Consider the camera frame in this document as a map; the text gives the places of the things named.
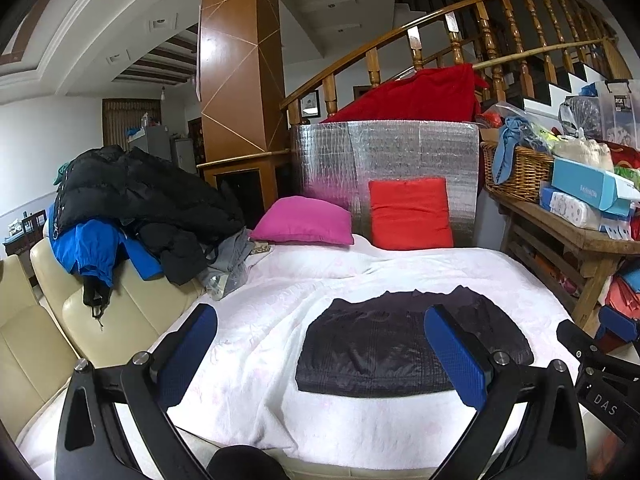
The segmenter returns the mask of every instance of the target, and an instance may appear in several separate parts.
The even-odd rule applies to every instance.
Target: leather backrest
[[[1,261],[0,272],[0,420],[15,439],[65,384],[77,357],[37,304],[18,258]]]
[[[197,280],[182,286],[164,277],[144,281],[126,260],[114,271],[100,326],[82,302],[80,279],[58,263],[48,238],[31,250],[31,262],[60,327],[76,351],[96,367],[124,364],[147,350],[203,292]]]

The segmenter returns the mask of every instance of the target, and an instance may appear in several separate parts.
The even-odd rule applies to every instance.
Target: white blanket
[[[194,306],[204,301],[216,308],[218,333],[183,401],[169,410],[171,419],[213,443],[278,448],[305,462],[435,468],[474,414],[456,392],[399,399],[309,394],[298,390],[295,369],[306,328],[333,298],[363,301],[416,288],[450,292],[458,285],[484,294],[511,316],[535,365],[560,358],[575,379],[577,362],[556,340],[556,327],[568,316],[520,264],[482,249],[382,251],[356,236],[349,249],[277,246],[251,268],[245,286],[218,302],[206,295],[196,301]],[[42,466],[43,478],[52,476],[61,408],[60,400],[54,403],[18,443],[31,465]],[[523,411],[514,410],[498,450]],[[139,446],[132,445],[136,452]]]

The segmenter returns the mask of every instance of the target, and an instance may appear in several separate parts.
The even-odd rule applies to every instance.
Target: silver reflective foil sheet
[[[357,121],[308,124],[292,128],[291,135],[300,192],[348,209],[355,233],[370,238],[370,180],[443,176],[454,243],[472,245],[478,190],[474,124]]]

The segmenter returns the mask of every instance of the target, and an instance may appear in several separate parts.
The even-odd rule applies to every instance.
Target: screw
[[[498,363],[499,365],[508,365],[509,362],[511,362],[511,358],[509,357],[509,354],[507,354],[507,352],[496,352],[494,354],[494,361],[496,363]]]
[[[559,372],[564,372],[564,371],[566,371],[566,364],[564,364],[564,362],[563,362],[563,361],[561,361],[560,359],[554,359],[554,360],[552,361],[552,363],[553,363],[553,365],[554,365],[554,368],[555,368],[556,370],[558,370]]]
[[[87,361],[83,357],[81,359],[78,359],[78,362],[76,363],[76,366],[74,366],[74,370],[76,372],[84,372],[88,366],[89,366],[89,361]]]
[[[133,356],[133,364],[141,366],[149,361],[149,352],[138,352]]]

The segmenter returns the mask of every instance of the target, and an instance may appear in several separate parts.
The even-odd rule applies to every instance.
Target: pink pillow
[[[258,222],[251,238],[269,242],[354,244],[348,211],[305,196],[287,196],[277,200]]]

